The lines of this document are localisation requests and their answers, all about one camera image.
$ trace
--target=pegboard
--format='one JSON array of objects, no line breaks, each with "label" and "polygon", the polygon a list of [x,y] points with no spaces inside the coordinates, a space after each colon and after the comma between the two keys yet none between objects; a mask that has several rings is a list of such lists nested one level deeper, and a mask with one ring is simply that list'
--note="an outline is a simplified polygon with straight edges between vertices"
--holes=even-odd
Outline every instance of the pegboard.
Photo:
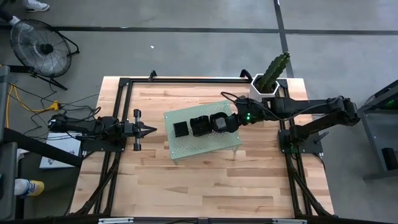
[{"label": "pegboard", "polygon": [[[164,120],[166,123],[167,139],[169,140],[170,158],[176,160],[187,156],[227,148],[236,150],[238,146],[242,144],[239,139],[238,131],[234,133],[212,132],[211,134],[200,137],[194,137],[192,135],[192,128],[190,126],[191,118],[197,118],[203,115],[210,116],[211,114],[219,112],[224,112],[228,116],[232,114],[228,100],[165,112]],[[188,124],[189,135],[176,138],[173,124],[183,121],[186,121]]]}]

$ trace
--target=plant pot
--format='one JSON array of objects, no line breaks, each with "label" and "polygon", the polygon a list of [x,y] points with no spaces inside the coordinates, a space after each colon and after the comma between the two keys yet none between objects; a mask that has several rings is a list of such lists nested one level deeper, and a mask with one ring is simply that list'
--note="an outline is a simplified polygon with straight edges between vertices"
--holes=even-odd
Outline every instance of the plant pot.
[{"label": "plant pot", "polygon": [[256,86],[255,82],[258,78],[261,78],[263,74],[257,74],[254,78],[253,81],[250,83],[250,89],[249,89],[249,98],[252,98],[254,100],[257,100],[258,102],[261,102],[263,98],[272,98],[275,97],[276,92],[278,91],[280,85],[278,82],[275,82],[275,89],[272,93],[260,93]]}]

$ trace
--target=fan grille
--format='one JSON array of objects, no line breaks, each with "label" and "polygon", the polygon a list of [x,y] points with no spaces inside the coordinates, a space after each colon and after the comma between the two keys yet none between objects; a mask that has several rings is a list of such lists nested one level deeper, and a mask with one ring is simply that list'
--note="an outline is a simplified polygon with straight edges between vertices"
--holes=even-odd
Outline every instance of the fan grille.
[{"label": "fan grille", "polygon": [[67,41],[44,22],[24,19],[11,30],[11,47],[19,61],[44,77],[67,72],[72,55]]}]

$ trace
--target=yellow cable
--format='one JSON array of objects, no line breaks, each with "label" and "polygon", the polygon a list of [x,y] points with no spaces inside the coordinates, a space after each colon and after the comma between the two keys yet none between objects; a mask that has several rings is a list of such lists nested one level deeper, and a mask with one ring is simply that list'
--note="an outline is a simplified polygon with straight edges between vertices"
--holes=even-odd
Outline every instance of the yellow cable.
[{"label": "yellow cable", "polygon": [[42,111],[45,111],[45,110],[51,110],[51,109],[52,109],[52,107],[49,106],[49,107],[46,108],[46,109],[31,110],[31,109],[29,109],[28,107],[26,107],[25,104],[24,104],[24,103],[21,101],[21,99],[19,98],[17,88],[14,88],[14,92],[15,92],[15,96],[17,97],[18,102],[21,104],[21,106],[22,106],[23,108],[25,108],[25,109],[28,110],[28,111],[32,111],[32,112],[42,112]]},{"label": "yellow cable", "polygon": [[13,89],[14,89],[14,86],[12,85],[11,88],[10,88],[10,92],[8,93],[8,97],[7,97],[7,106],[6,106],[6,128],[9,128],[8,111],[9,111],[9,104],[10,104],[10,95],[11,95]]},{"label": "yellow cable", "polygon": [[15,95],[17,96],[17,101],[21,104],[21,106],[23,108],[25,108],[28,111],[31,112],[43,112],[43,111],[47,111],[47,110],[55,110],[58,111],[59,108],[59,103],[57,100],[54,101],[54,103],[52,105],[50,105],[48,108],[46,109],[41,109],[41,110],[31,110],[29,109],[22,101],[21,99],[19,99],[19,95],[18,95],[18,91],[17,88],[15,87],[15,84],[11,84],[11,88],[10,88],[10,92],[8,93],[8,97],[7,97],[7,105],[6,105],[6,128],[9,127],[9,118],[8,118],[8,114],[9,114],[9,104],[10,104],[10,97],[11,97],[11,93],[14,90]]}]

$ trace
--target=floor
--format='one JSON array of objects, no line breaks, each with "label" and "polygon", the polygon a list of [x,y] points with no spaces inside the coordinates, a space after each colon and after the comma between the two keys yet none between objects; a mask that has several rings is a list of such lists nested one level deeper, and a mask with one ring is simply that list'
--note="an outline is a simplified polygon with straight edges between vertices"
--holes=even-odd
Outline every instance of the floor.
[{"label": "floor", "polygon": [[[361,106],[370,95],[397,79],[398,35],[385,31],[398,30],[395,0],[44,1],[51,5],[49,12],[28,13],[18,2],[7,8],[20,18],[39,19],[57,26],[245,28],[255,32],[62,32],[78,43],[81,54],[73,58],[68,73],[58,79],[69,90],[57,90],[50,97],[60,102],[98,93],[106,75],[149,75],[156,70],[160,76],[236,77],[243,68],[261,73],[276,55],[287,49],[292,64],[283,76],[304,78],[310,99],[343,95]],[[278,3],[280,12],[275,12]],[[273,32],[283,27],[288,34]],[[374,32],[378,35],[325,35],[327,32],[308,31],[315,29],[345,30],[340,34],[347,34],[347,30],[378,30]],[[306,30],[306,34],[289,34],[289,30]],[[0,46],[0,62],[19,64],[6,30],[0,30]],[[40,96],[52,92],[46,83],[23,74],[17,77],[18,86],[23,89]],[[38,98],[20,95],[30,107],[41,107]],[[95,106],[96,97],[80,103]],[[43,120],[51,115],[52,112],[43,114]],[[24,132],[34,128],[30,116],[30,112],[12,101],[12,129]],[[362,124],[352,128],[336,126],[327,131],[330,133],[322,144],[335,213],[345,218],[397,222],[398,180],[367,184],[362,180],[364,175],[378,171]],[[43,133],[45,128],[29,134]],[[63,215],[78,170],[27,170],[32,178],[44,175],[49,189],[43,194],[44,199],[27,203],[26,216]],[[60,201],[48,202],[46,198],[50,197]]]}]

